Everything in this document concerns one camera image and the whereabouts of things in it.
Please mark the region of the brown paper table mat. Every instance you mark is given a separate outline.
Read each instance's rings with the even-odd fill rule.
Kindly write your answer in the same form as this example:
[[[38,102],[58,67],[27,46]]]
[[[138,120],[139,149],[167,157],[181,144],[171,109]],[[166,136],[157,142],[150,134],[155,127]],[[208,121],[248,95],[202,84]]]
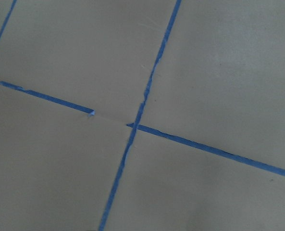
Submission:
[[[285,231],[285,0],[0,0],[0,231]]]

